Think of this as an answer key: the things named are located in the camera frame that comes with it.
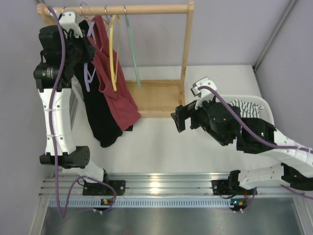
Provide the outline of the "purple hanger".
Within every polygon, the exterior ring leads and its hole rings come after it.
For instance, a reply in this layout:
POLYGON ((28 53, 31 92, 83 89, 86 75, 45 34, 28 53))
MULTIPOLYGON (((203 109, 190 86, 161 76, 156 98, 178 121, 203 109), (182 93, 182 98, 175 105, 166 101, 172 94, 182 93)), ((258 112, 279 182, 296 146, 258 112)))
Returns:
MULTIPOLYGON (((88 21, 87 16, 84 15, 83 10, 82 10, 83 4, 87 5, 84 1, 82 1, 80 3, 80 10, 81 10, 83 17, 85 17, 85 20, 88 21)), ((94 36, 93 26, 94 26, 94 23, 91 23, 89 26, 88 32, 87 32, 87 36, 91 36, 91 35, 94 36)), ((84 83, 85 83, 85 87, 86 87, 87 92, 90 92, 89 85, 93 81, 94 75, 95 75, 95 69, 93 70, 92 74, 90 74, 90 72, 88 70, 88 63, 84 63, 84 83)))

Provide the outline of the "red tank top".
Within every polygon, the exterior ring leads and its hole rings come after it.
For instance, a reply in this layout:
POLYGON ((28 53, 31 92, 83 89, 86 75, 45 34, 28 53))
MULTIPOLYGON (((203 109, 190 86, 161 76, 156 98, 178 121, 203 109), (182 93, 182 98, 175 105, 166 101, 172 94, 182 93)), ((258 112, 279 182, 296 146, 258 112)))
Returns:
POLYGON ((109 60, 109 38, 106 26, 101 16, 92 19, 94 23, 94 39, 88 36, 88 40, 95 47, 96 52, 92 64, 96 69, 99 80, 99 92, 101 92, 110 109, 110 112, 118 127, 125 131, 134 125, 141 115, 138 107, 130 94, 122 67, 118 58, 117 91, 115 92, 111 83, 110 60, 109 60))

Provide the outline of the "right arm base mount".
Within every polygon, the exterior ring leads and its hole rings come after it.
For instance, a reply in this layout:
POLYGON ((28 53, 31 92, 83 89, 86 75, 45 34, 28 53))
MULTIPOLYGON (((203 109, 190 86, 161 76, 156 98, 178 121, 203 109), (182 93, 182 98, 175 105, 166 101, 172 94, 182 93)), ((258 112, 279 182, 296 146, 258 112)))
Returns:
POLYGON ((230 200, 233 212, 244 213, 257 195, 257 188, 244 189, 238 185, 230 186, 228 180, 211 181, 213 194, 230 200))

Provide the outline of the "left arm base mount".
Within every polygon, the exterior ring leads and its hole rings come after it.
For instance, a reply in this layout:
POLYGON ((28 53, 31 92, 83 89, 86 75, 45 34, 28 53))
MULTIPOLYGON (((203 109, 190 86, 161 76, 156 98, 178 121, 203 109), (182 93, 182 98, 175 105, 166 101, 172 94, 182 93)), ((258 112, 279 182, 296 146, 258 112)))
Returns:
POLYGON ((122 196, 125 193, 125 180, 110 180, 105 186, 101 183, 89 183, 84 180, 83 196, 101 196, 96 203, 97 207, 93 207, 98 211, 106 211, 113 205, 117 196, 122 196))

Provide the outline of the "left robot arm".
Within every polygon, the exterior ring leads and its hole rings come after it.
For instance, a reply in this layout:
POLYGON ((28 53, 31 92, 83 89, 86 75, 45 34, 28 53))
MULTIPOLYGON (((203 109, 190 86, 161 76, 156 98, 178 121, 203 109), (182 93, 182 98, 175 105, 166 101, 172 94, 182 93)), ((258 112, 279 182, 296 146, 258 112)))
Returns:
POLYGON ((107 172, 90 159, 89 148, 76 146, 72 137, 69 101, 74 68, 92 61, 95 53, 85 31, 81 33, 75 36, 74 30, 56 25, 40 29, 43 49, 33 75, 44 108, 46 147, 39 159, 43 165, 73 170, 99 194, 106 194, 111 188, 107 172))

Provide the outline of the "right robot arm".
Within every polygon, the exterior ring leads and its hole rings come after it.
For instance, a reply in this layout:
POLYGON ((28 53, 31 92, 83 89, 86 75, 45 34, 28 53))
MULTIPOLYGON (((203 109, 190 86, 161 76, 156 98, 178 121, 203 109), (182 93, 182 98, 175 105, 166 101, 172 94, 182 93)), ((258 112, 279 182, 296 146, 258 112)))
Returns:
POLYGON ((283 135, 271 123, 258 117, 241 117, 240 108, 204 101, 179 105, 171 113, 178 132, 185 130, 190 119, 191 129, 201 128, 222 146, 236 144, 236 150, 247 154, 275 158, 279 163, 254 170, 237 169, 226 180, 212 183, 214 194, 243 194, 256 187, 289 186, 293 189, 313 189, 313 152, 283 135))

